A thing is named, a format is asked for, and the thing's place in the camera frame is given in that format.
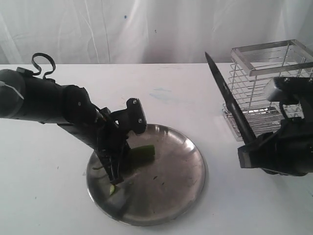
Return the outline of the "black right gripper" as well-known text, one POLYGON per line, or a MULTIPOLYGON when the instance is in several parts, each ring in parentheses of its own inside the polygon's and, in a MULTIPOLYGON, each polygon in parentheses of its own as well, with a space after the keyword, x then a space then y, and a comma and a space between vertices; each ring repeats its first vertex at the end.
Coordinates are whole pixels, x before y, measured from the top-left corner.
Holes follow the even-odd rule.
POLYGON ((238 148, 241 168, 269 174, 305 176, 313 172, 313 122, 301 117, 281 120, 276 132, 261 134, 238 148))

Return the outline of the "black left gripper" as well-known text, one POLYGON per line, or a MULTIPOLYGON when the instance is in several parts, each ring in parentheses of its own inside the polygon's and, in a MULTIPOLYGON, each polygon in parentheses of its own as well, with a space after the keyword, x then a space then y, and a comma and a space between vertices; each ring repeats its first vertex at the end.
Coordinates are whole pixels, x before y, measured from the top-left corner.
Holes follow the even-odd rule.
POLYGON ((128 134, 119 129, 107 107, 96 107, 96 114, 96 122, 91 125, 64 123, 58 126, 95 150, 110 183, 118 185, 122 183, 119 169, 126 169, 130 162, 128 134))

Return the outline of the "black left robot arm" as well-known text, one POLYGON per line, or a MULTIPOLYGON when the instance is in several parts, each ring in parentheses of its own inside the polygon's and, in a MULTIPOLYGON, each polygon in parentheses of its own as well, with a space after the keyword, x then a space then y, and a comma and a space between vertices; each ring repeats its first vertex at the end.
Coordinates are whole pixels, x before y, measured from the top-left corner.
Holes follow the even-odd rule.
POLYGON ((99 109, 91 102, 85 88, 3 69, 0 117, 56 124, 95 151, 111 184, 123 182, 122 160, 130 150, 127 135, 107 108, 99 109))

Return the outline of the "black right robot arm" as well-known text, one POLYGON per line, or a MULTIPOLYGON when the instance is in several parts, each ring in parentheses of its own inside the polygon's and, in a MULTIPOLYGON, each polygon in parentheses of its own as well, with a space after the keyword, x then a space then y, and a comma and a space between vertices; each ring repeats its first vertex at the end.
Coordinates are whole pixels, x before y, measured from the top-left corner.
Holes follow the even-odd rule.
POLYGON ((313 172, 313 109, 287 117, 275 132, 260 134, 238 148, 241 168, 301 177, 313 172))

